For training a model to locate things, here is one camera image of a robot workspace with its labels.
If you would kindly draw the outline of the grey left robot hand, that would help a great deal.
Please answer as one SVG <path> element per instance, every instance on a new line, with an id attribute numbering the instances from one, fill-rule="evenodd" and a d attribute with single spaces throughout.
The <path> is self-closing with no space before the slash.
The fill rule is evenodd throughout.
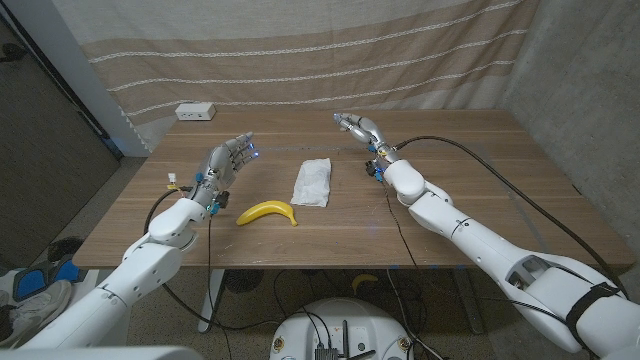
<path id="1" fill-rule="evenodd" d="M 259 156 L 248 132 L 211 149 L 196 173 L 196 184 L 188 198 L 207 207 L 219 193 L 228 190 L 237 173 Z"/>

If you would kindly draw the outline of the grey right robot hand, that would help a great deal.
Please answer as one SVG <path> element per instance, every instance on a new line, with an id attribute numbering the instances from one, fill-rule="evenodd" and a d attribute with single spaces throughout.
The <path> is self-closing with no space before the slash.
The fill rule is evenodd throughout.
<path id="1" fill-rule="evenodd" d="M 387 143 L 381 130 L 371 119 L 351 113 L 334 113 L 333 120 L 356 140 L 372 146 L 378 158 L 389 164 L 399 160 L 396 150 Z"/>

